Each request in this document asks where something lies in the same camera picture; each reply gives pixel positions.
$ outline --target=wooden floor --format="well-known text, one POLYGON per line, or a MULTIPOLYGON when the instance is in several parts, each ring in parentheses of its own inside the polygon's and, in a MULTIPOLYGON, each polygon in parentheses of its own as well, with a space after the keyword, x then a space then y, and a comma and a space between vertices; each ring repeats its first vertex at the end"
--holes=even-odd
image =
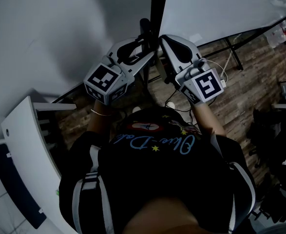
MULTIPOLYGON (((247 36, 241 35, 236 43, 247 36)), ((199 50, 204 56, 226 46, 226 42, 221 40, 200 47, 199 50)), ((224 67, 229 54, 230 51, 224 51, 209 59, 224 67)), ((263 181, 265 173, 268 172, 268 168, 266 165, 259 169, 254 168, 257 156, 248 155, 248 152, 254 147, 247 139, 246 132, 253 122, 252 112, 254 109, 268 111, 271 104, 278 102, 281 98, 281 88, 278 82, 286 80, 286 45, 281 44, 272 49, 266 37, 261 35, 238 49, 237 54, 244 70, 236 69, 237 63, 232 57, 226 68, 229 77, 227 87, 210 107, 224 126, 228 137, 241 145, 248 168, 254 176, 256 184, 259 185, 263 181)), ((219 74, 221 73, 217 65, 210 63, 210 66, 215 67, 219 74)), ((150 78, 157 75, 159 74, 156 68, 151 68, 150 78)), ((164 106, 165 101, 175 91, 173 85, 166 85, 161 79, 151 82, 148 89, 153 101, 149 94, 144 91, 141 80, 136 78, 135 86, 114 106, 124 108, 123 111, 126 111, 127 114, 135 106, 146 108, 151 107, 153 103, 164 106)), ((67 149, 86 130, 94 103, 83 88, 69 95, 68 99, 76 103, 77 109, 72 112, 56 113, 58 126, 67 149)), ((170 100, 175 103, 176 109, 188 110, 190 108, 188 101, 180 93, 176 93, 170 100)), ((111 136, 115 134, 117 123, 125 116, 123 111, 120 111, 120 115, 116 118, 111 136)), ((186 122, 190 121, 188 113, 181 113, 181 115, 186 122)))

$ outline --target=person's right arm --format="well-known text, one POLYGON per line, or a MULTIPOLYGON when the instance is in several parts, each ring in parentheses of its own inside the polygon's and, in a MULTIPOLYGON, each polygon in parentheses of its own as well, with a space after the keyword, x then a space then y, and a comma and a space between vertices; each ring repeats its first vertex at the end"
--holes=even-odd
POLYGON ((191 108, 202 134, 211 135, 214 132, 216 135, 226 137, 223 126, 207 104, 202 103, 198 106, 194 106, 191 103, 191 108))

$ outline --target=skin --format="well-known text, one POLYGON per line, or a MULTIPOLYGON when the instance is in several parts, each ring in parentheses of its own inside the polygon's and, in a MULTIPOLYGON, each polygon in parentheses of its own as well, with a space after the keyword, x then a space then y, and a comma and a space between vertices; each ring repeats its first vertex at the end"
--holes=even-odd
MULTIPOLYGON (((225 130, 209 106, 205 103, 191 105, 202 134, 226 136, 225 130)), ((114 110, 99 101, 95 102, 88 131, 98 133, 109 139, 114 110)), ((209 234, 200 228, 196 218, 178 198, 155 198, 128 222, 123 234, 209 234)))

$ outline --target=forearm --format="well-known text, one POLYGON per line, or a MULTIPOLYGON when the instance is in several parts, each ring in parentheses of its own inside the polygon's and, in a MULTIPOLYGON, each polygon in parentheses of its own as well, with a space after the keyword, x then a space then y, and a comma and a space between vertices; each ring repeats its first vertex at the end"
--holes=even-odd
POLYGON ((214 132, 216 135, 226 136, 223 126, 207 104, 203 103, 198 106, 191 104, 191 108, 203 134, 210 135, 214 132))
POLYGON ((93 110, 106 116, 101 116, 92 112, 87 131, 98 133, 109 139, 113 110, 111 107, 102 104, 98 100, 95 101, 93 110))

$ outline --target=black sleeve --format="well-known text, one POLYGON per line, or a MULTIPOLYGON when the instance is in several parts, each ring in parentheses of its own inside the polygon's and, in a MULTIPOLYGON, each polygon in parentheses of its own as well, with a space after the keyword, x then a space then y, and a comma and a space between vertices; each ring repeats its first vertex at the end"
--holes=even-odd
POLYGON ((76 183, 90 172, 93 165, 90 147, 101 147, 104 139, 97 133, 83 133, 71 147, 66 161, 67 170, 62 174, 59 185, 59 208, 62 216, 75 229, 72 218, 72 199, 76 183))
POLYGON ((239 143, 224 136, 216 136, 216 139, 224 160, 228 163, 238 163, 246 171, 252 181, 253 186, 255 187, 253 176, 247 167, 246 159, 239 143))

